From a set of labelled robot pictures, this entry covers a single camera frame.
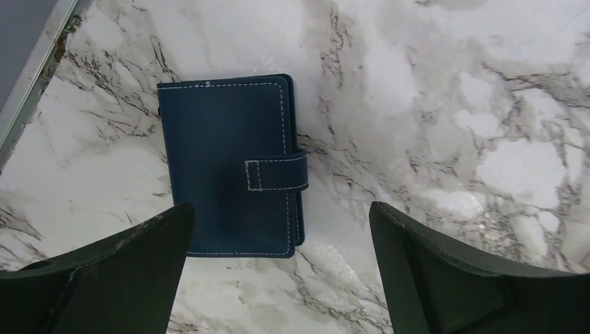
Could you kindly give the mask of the blue leather card holder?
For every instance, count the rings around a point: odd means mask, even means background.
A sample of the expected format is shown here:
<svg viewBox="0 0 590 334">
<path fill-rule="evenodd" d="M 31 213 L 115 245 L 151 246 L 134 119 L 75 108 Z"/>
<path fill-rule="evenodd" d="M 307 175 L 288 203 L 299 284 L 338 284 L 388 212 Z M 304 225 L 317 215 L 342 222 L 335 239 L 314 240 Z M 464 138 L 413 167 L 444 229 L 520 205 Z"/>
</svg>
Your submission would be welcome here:
<svg viewBox="0 0 590 334">
<path fill-rule="evenodd" d="M 159 83 L 171 191 L 191 257 L 289 258 L 305 239 L 307 153 L 288 74 Z"/>
</svg>

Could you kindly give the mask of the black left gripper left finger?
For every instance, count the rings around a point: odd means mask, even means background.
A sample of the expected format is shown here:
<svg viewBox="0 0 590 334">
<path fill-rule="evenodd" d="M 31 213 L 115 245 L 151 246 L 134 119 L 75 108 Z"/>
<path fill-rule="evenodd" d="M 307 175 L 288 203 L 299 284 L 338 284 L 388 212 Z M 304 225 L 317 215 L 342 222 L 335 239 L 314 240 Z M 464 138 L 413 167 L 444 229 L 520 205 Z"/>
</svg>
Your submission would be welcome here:
<svg viewBox="0 0 590 334">
<path fill-rule="evenodd" d="M 165 333 L 196 218 L 186 202 L 1 272 L 2 333 Z"/>
</svg>

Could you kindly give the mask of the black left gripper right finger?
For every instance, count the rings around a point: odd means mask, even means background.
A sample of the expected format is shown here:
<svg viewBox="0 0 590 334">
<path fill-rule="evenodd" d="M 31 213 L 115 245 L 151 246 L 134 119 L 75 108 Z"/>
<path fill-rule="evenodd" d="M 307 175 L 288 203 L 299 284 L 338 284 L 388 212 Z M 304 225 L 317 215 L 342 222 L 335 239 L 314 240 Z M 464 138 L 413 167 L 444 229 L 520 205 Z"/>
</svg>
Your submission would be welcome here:
<svg viewBox="0 0 590 334">
<path fill-rule="evenodd" d="M 588 333 L 589 275 L 508 260 L 385 202 L 369 211 L 396 333 Z"/>
</svg>

